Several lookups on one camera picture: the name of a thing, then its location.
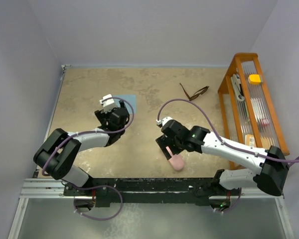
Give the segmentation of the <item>pink glasses case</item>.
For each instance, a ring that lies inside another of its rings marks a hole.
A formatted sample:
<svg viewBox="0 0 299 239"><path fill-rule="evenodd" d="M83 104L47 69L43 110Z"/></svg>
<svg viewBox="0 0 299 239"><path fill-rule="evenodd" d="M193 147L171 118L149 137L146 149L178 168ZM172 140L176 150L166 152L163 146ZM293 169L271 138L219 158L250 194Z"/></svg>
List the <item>pink glasses case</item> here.
<svg viewBox="0 0 299 239"><path fill-rule="evenodd" d="M175 171L181 171L185 167L185 161L183 160L182 156L179 154L173 154L168 146L166 147L166 150L170 155L170 159L168 161L172 168Z"/></svg>

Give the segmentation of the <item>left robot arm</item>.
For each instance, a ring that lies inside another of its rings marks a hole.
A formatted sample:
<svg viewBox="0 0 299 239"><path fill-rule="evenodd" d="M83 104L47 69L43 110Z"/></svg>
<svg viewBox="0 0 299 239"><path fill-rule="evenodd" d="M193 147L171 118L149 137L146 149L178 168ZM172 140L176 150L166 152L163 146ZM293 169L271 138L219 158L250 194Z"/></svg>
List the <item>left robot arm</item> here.
<svg viewBox="0 0 299 239"><path fill-rule="evenodd" d="M123 101L120 101L119 107L108 112L97 110L94 114L101 124L98 128L79 133L55 129L35 153L34 163L55 180L75 173L84 176L84 171L73 166L77 154L114 144L125 133L125 126L130 122L130 114Z"/></svg>

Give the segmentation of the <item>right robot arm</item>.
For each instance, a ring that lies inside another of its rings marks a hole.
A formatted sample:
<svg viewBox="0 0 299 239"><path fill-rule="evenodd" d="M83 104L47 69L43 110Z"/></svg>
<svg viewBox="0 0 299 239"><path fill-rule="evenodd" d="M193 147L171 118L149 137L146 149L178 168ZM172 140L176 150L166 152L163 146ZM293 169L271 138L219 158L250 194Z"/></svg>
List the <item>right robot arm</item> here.
<svg viewBox="0 0 299 239"><path fill-rule="evenodd" d="M178 121L165 117L157 120L162 136L156 139L167 159L182 151L223 157L243 169L224 170L212 182L212 191L223 195L226 191L243 187L257 187L271 196L281 196L289 166L280 148L251 147L218 137L201 126L187 129Z"/></svg>

